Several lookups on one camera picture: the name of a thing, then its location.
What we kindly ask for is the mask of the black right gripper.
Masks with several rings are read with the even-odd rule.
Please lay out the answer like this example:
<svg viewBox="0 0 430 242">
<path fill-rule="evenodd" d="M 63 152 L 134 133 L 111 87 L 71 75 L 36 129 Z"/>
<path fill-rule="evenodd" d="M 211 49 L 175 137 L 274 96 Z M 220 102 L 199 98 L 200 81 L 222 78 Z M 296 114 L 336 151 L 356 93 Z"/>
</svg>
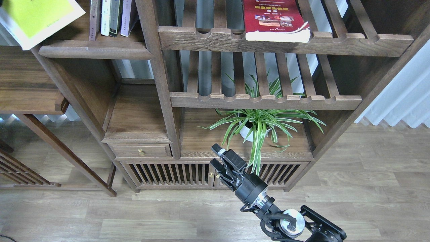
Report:
<svg viewBox="0 0 430 242">
<path fill-rule="evenodd" d="M 242 212 L 268 212 L 274 198 L 267 196 L 267 184 L 256 174 L 247 174 L 246 162 L 233 150 L 226 150 L 219 144 L 214 144 L 211 150 L 224 162 L 212 159 L 210 164 L 218 172 L 224 185 L 235 193 L 244 204 Z"/>
</svg>

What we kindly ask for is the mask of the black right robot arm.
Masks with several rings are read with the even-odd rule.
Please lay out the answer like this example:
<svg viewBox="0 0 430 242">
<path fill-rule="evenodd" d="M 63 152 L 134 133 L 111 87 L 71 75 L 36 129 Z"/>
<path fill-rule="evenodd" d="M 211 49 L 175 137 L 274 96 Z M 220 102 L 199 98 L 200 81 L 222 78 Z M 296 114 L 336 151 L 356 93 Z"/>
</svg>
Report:
<svg viewBox="0 0 430 242">
<path fill-rule="evenodd" d="M 260 219 L 262 231 L 273 241 L 295 242 L 304 229 L 310 231 L 309 242 L 342 242 L 347 235 L 320 214 L 307 206 L 280 210 L 273 197 L 267 196 L 268 185 L 256 174 L 245 172 L 246 162 L 233 150 L 225 150 L 218 144 L 211 149 L 220 158 L 210 164 L 220 176 L 221 182 L 235 193 L 243 203 L 241 212 L 252 212 Z"/>
</svg>

